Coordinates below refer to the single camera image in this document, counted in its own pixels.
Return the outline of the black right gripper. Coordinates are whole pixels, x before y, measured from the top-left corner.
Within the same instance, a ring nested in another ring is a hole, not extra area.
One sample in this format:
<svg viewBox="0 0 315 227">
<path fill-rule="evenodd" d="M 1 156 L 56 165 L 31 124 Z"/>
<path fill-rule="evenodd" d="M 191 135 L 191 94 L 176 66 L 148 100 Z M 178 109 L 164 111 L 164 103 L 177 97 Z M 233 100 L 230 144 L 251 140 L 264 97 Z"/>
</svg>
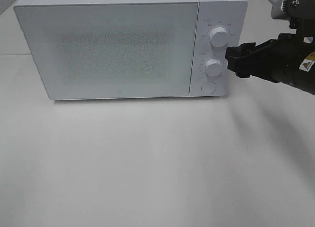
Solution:
<svg viewBox="0 0 315 227">
<path fill-rule="evenodd" d="M 243 43 L 228 47 L 227 68 L 239 78 L 255 76 L 298 89 L 315 88 L 315 42 L 282 33 L 260 45 Z"/>
</svg>

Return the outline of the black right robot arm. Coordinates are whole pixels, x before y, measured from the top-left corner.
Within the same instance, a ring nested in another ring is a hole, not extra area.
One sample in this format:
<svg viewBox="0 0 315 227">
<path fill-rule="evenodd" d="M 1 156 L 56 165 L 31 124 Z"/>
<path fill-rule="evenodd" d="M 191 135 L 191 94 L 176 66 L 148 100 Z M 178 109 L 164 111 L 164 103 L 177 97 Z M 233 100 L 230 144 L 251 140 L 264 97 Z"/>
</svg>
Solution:
<svg viewBox="0 0 315 227">
<path fill-rule="evenodd" d="M 315 93 L 315 43 L 294 34 L 282 33 L 260 45 L 228 47 L 225 58 L 227 68 L 239 78 L 254 76 Z"/>
</svg>

